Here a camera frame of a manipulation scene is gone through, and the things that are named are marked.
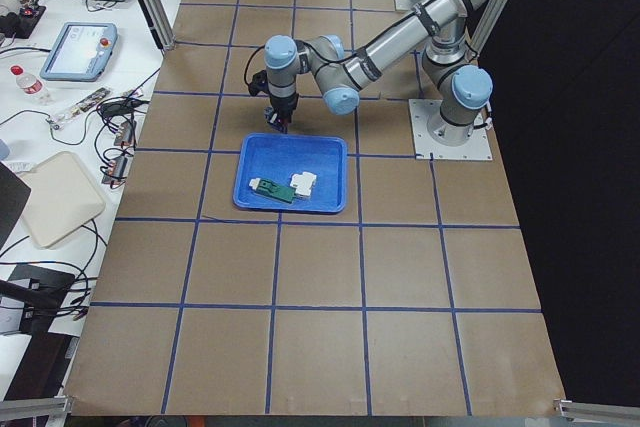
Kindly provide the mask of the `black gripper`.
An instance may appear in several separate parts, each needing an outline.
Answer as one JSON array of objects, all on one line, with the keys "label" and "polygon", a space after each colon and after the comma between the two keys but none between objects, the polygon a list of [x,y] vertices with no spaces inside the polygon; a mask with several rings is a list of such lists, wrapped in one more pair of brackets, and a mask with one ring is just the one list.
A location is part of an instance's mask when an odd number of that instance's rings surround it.
[{"label": "black gripper", "polygon": [[276,96],[274,94],[269,95],[270,107],[264,109],[264,117],[267,124],[276,131],[280,130],[280,120],[278,115],[285,119],[282,122],[283,132],[287,134],[290,129],[291,119],[293,112],[295,111],[299,94],[293,93],[286,97]]}]

